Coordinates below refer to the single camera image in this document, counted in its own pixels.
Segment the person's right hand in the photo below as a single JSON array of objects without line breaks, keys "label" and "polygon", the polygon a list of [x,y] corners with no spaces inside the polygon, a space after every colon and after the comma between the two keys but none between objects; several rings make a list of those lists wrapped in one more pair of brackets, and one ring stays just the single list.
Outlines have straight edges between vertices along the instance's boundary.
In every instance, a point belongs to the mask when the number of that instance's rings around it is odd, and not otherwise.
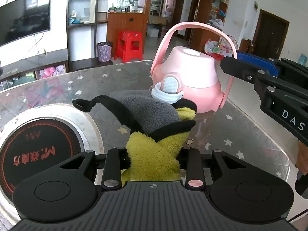
[{"label": "person's right hand", "polygon": [[298,143],[298,157],[295,166],[303,175],[308,173],[308,147],[301,141]]}]

